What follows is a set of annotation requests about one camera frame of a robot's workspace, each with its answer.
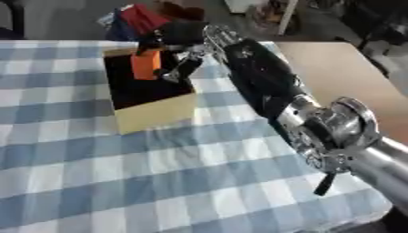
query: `blue checkered tablecloth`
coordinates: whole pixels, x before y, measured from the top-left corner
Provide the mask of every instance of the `blue checkered tablecloth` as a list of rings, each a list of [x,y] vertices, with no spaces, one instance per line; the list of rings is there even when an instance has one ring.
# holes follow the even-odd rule
[[[192,119],[119,135],[101,58],[119,46],[0,43],[0,232],[293,232],[391,207],[349,174],[313,195],[322,174],[210,56]]]

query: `floor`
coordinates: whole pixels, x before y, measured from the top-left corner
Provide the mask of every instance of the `floor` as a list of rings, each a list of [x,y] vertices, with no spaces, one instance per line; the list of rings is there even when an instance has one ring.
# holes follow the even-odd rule
[[[100,1],[100,0],[25,0],[26,37],[38,40],[102,40],[104,29],[97,24],[97,19],[111,12],[115,7],[134,3],[137,0]],[[153,8],[154,0],[138,0]],[[226,24],[241,32],[244,36],[258,40],[273,41],[331,41],[340,35],[358,43],[358,37],[337,18],[326,12],[310,9],[301,1],[300,18],[301,31],[297,35],[275,36],[265,35],[253,30],[242,15],[231,15],[222,0],[196,0],[187,1],[189,5],[198,5],[206,9],[207,20],[212,23]],[[0,25],[8,25],[8,13],[0,5]],[[372,45],[374,54],[393,71],[392,79],[400,82],[405,80],[408,70],[408,47],[403,47],[391,52],[388,57],[380,56],[384,44]],[[358,228],[349,229],[351,233],[384,233],[381,223],[373,223]]]

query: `orange block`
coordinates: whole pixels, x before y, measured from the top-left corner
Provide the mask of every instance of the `orange block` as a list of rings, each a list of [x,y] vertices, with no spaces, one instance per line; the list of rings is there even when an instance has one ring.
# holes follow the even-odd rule
[[[153,71],[161,68],[160,51],[148,50],[141,56],[133,54],[130,59],[135,79],[156,80]]]

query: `open box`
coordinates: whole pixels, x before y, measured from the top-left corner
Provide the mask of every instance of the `open box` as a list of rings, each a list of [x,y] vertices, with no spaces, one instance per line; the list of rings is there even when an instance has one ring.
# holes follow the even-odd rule
[[[190,81],[136,80],[130,60],[136,50],[132,47],[104,52],[107,80],[120,134],[191,118],[196,93]],[[178,64],[173,56],[161,53],[163,68],[171,70]]]

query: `black object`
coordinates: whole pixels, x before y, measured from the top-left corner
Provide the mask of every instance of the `black object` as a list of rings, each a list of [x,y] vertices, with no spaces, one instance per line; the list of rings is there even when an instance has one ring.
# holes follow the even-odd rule
[[[150,48],[162,46],[193,46],[204,43],[202,31],[208,23],[181,22],[166,23],[153,32],[143,35],[139,39],[138,55]]]
[[[327,173],[326,177],[324,177],[319,186],[317,186],[316,189],[314,190],[314,194],[324,196],[327,193],[327,191],[329,191],[335,178],[336,178],[335,173]]]
[[[398,25],[408,16],[406,0],[357,0],[346,6],[342,21],[352,29],[362,41],[358,45],[363,50],[371,41],[384,40],[391,46],[401,46],[408,41],[408,31],[400,31]]]
[[[396,207],[393,207],[391,211],[381,219],[381,222],[389,233],[405,233],[408,228],[408,217]]]
[[[7,5],[12,16],[13,30],[0,27],[0,39],[21,40],[25,37],[24,7],[20,0],[0,0]]]
[[[302,93],[291,69],[258,42],[244,39],[224,50],[231,81],[258,115],[274,121]]]
[[[132,72],[130,56],[105,58],[107,80],[115,110],[146,104],[161,99],[182,96],[193,91],[188,79],[172,83],[166,80],[136,80]],[[162,52],[161,65],[173,69],[178,64],[174,56]]]

